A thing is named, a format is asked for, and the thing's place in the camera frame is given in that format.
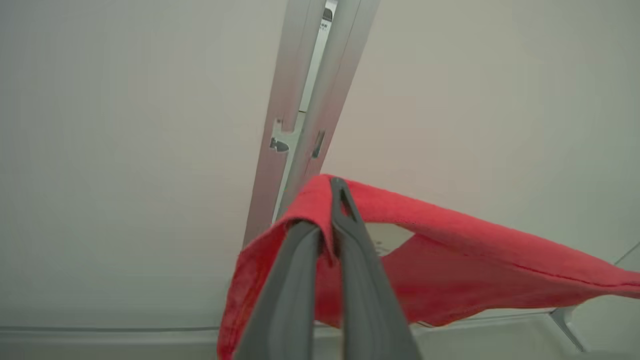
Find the red microfiber towel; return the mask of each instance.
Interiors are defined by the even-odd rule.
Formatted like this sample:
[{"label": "red microfiber towel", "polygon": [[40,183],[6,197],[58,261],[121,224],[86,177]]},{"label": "red microfiber towel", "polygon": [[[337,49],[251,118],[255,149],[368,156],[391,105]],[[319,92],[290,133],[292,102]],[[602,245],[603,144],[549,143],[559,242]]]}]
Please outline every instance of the red microfiber towel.
[{"label": "red microfiber towel", "polygon": [[[287,229],[300,219],[317,224],[326,245],[317,264],[316,320],[340,325],[330,179],[313,178],[285,216],[240,253],[218,336],[220,359],[231,360]],[[441,326],[491,308],[564,307],[607,294],[640,299],[640,273],[456,211],[347,184],[365,222],[415,233],[381,259],[409,322]]]}]

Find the gray rubber grip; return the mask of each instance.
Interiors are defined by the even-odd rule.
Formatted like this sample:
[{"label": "gray rubber grip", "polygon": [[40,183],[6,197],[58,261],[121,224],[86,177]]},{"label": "gray rubber grip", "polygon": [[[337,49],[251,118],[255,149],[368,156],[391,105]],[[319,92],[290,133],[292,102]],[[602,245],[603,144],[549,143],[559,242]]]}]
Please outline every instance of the gray rubber grip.
[{"label": "gray rubber grip", "polygon": [[421,359],[347,184],[334,177],[331,186],[333,228],[342,264],[344,359]]},{"label": "gray rubber grip", "polygon": [[308,222],[289,230],[234,360],[311,359],[321,237],[320,228]]}]

